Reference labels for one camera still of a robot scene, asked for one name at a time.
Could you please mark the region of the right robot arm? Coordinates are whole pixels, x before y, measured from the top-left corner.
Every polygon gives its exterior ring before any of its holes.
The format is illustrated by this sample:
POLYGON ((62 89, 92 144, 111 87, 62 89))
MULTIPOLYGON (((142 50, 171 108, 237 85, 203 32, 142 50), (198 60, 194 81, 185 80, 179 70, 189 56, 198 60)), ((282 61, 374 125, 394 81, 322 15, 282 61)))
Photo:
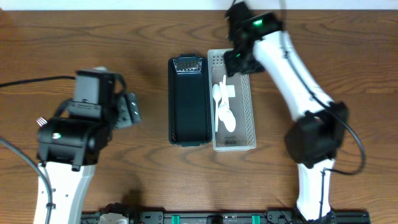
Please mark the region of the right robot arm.
POLYGON ((284 23, 273 12, 255 15, 243 1, 226 11, 233 49, 223 55, 226 74, 266 71, 289 109, 293 126, 284 142, 298 167, 296 208, 306 222, 327 216, 330 171, 342 145, 348 109, 313 79, 295 50, 284 23))

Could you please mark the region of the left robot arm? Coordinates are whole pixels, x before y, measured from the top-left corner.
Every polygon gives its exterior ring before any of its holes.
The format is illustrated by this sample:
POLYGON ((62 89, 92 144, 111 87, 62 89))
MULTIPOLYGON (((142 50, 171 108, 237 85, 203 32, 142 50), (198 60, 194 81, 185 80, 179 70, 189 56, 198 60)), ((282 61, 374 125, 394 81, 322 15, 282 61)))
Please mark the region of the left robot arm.
POLYGON ((100 152, 115 129, 140 122, 135 94, 123 76, 104 67, 76 73, 73 98, 47 121, 37 139, 38 182, 34 223, 79 223, 100 152))

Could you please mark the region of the white plastic spoon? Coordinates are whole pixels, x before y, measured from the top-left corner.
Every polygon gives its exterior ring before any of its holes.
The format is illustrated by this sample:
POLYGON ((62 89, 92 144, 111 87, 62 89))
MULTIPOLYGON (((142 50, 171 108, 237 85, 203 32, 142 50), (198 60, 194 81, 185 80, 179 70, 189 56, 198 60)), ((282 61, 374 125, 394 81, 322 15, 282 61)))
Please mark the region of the white plastic spoon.
POLYGON ((228 94, 228 90, 226 87, 226 75, 223 75, 223 79, 220 82, 220 90, 221 90, 222 94, 228 94))
POLYGON ((219 116, 218 116, 218 108, 219 108, 219 102, 221 100, 221 89, 218 84, 214 84, 212 88, 212 95, 213 99, 215 101, 215 132, 218 132, 218 121, 219 121, 219 116))
POLYGON ((227 105, 218 107, 218 118, 224 123, 228 132, 234 132, 236 129, 236 118, 227 105))
POLYGON ((222 99, 221 104, 226 105, 226 107, 229 108, 228 89, 223 82, 220 82, 220 90, 221 90, 221 99, 222 99))

